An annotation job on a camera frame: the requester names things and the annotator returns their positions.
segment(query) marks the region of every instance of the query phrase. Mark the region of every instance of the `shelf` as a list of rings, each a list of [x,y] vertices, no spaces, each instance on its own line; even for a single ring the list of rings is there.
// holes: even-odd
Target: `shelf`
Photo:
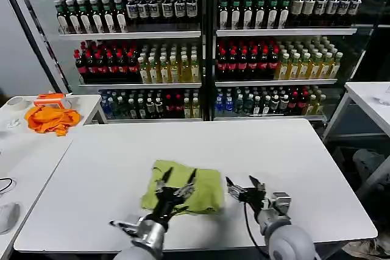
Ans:
[[[104,85],[79,85],[80,88],[88,90],[136,90],[143,88],[200,88],[202,83],[114,83]]]
[[[357,28],[217,30],[219,37],[353,35]]]
[[[245,82],[215,82],[215,86],[270,86],[270,85],[332,85],[337,79],[249,80]]]
[[[59,35],[61,40],[119,40],[119,39],[165,39],[165,38],[199,38],[199,30],[167,31],[167,32],[131,32],[131,33],[71,33]]]

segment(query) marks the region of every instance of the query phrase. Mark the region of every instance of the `yellow bottle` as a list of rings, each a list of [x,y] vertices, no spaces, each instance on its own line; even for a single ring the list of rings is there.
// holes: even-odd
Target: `yellow bottle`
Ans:
[[[321,63],[321,65],[318,69],[317,78],[325,79],[328,76],[328,72],[332,66],[332,63],[333,63],[332,53],[327,52],[324,62]]]
[[[298,66],[298,79],[306,79],[307,69],[309,67],[310,54],[304,53],[302,62]]]
[[[342,58],[342,53],[341,52],[337,52],[335,60],[332,63],[331,68],[328,71],[328,76],[327,77],[329,79],[334,79],[336,77],[336,74],[337,74],[337,72],[339,71],[339,68],[340,68],[340,60],[341,60],[341,58]]]
[[[288,68],[287,68],[287,80],[289,79],[297,79],[297,72],[298,72],[298,66],[299,66],[299,53],[294,53],[292,57],[292,61],[289,62]]]

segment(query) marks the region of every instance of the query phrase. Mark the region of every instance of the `table leg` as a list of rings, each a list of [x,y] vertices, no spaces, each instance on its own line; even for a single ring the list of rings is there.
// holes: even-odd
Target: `table leg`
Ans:
[[[324,134],[322,135],[322,142],[323,143],[327,142],[328,134],[340,122],[342,115],[344,114],[344,112],[346,111],[347,107],[349,106],[350,100],[351,100],[351,98],[350,98],[348,92],[346,92],[344,94],[344,96],[342,97],[339,105],[337,106],[337,109],[336,109],[335,113],[331,117],[330,122],[329,122],[327,128],[325,129]]]
[[[368,179],[356,191],[356,196],[362,199],[379,181],[390,173],[390,156],[381,163],[377,169],[368,177]]]

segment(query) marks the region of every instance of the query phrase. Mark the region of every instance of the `computer mouse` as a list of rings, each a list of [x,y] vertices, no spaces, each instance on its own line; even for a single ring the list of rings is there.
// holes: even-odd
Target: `computer mouse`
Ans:
[[[19,219],[20,206],[17,203],[8,203],[0,206],[0,234],[11,230]]]

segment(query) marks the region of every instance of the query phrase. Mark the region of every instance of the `bottle label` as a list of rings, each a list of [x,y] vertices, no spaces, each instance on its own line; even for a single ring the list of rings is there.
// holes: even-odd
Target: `bottle label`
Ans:
[[[313,12],[315,1],[305,1],[302,7],[302,13],[304,15],[310,15]]]
[[[306,72],[307,72],[307,66],[306,65],[302,65],[302,67],[300,68],[299,74],[298,74],[298,78],[299,79],[304,79],[305,76],[306,76]]]
[[[172,75],[172,83],[178,83],[179,73],[177,72],[177,69],[171,69],[171,75]]]
[[[173,17],[173,4],[170,3],[163,3],[163,16],[165,18],[172,18]]]
[[[160,8],[158,7],[158,3],[149,4],[149,12],[152,18],[159,18]]]
[[[288,10],[282,10],[280,12],[280,18],[279,18],[279,25],[278,29],[284,29],[286,26],[286,21],[287,21],[287,16],[288,16]]]
[[[114,20],[112,15],[104,15],[105,22],[107,23],[108,31],[110,33],[115,33]]]
[[[310,72],[309,79],[313,79],[317,76],[318,69],[319,69],[318,65],[313,66],[313,68],[311,69],[311,72]]]
[[[339,3],[339,8],[337,9],[338,15],[345,15],[348,11],[349,1],[341,0]]]
[[[290,79],[296,79],[297,78],[297,71],[298,71],[298,66],[293,66],[291,67],[290,71]]]
[[[314,14],[315,15],[321,15],[324,12],[324,7],[325,7],[325,1],[316,1],[316,5],[314,6]]]
[[[246,69],[246,63],[239,63],[238,69],[242,69],[242,70]]]
[[[334,79],[337,72],[339,71],[339,68],[340,66],[339,65],[335,65],[334,67],[332,67],[331,71],[330,71],[330,74],[329,74],[329,78],[330,79]]]
[[[185,4],[184,2],[175,3],[175,14],[176,17],[182,18],[185,16]]]
[[[136,4],[127,4],[126,10],[127,10],[127,16],[130,19],[138,18],[138,9]]]
[[[227,22],[227,11],[222,11],[219,13],[219,28],[221,30],[226,29],[226,22]]]
[[[161,79],[163,80],[163,83],[168,83],[168,70],[165,68],[165,69],[161,69]]]
[[[259,10],[256,13],[255,29],[260,29],[263,24],[264,10]]]
[[[267,29],[273,29],[276,19],[276,10],[271,10],[268,15]]]
[[[197,3],[187,2],[187,16],[189,18],[195,18],[197,16]]]
[[[338,5],[339,5],[339,1],[329,0],[326,13],[328,15],[334,15],[336,13]]]
[[[149,73],[151,74],[152,83],[157,83],[157,72],[156,72],[156,69],[151,69],[149,71]]]
[[[252,19],[252,11],[247,10],[247,11],[244,13],[244,25],[243,25],[243,29],[249,29],[250,20],[251,20],[251,19]]]
[[[71,15],[70,19],[71,19],[73,28],[76,31],[76,33],[83,33],[82,30],[81,30],[81,26],[80,26],[79,20],[77,19],[77,16],[76,15]]]
[[[325,76],[326,76],[327,73],[328,73],[328,70],[329,70],[329,65],[324,65],[324,66],[322,67],[322,69],[321,69],[320,74],[319,74],[319,78],[320,78],[320,79],[324,79]]]
[[[104,33],[102,20],[100,19],[100,15],[93,15],[93,21],[95,22],[95,26],[98,33]]]
[[[300,15],[300,13],[302,11],[302,7],[303,7],[303,1],[293,0],[290,12],[293,15]]]
[[[235,10],[232,13],[232,30],[236,30],[238,28],[238,20],[239,20],[239,12]]]
[[[138,4],[138,13],[140,14],[140,18],[148,18],[149,10],[147,9],[147,4]]]
[[[358,13],[358,9],[360,7],[360,1],[351,1],[348,8],[349,15],[356,15]]]
[[[267,115],[269,111],[269,107],[264,107],[263,108],[263,116]]]
[[[66,22],[66,18],[60,15],[57,19],[58,22],[60,23],[60,29],[62,33],[70,33],[68,23]]]
[[[140,74],[141,74],[142,83],[149,83],[146,70],[141,70]]]
[[[137,113],[135,110],[130,110],[130,115],[131,115],[132,119],[138,119]]]
[[[186,119],[191,118],[191,110],[190,109],[184,109],[184,118],[186,118]]]
[[[258,115],[260,112],[260,107],[253,108],[253,115]]]

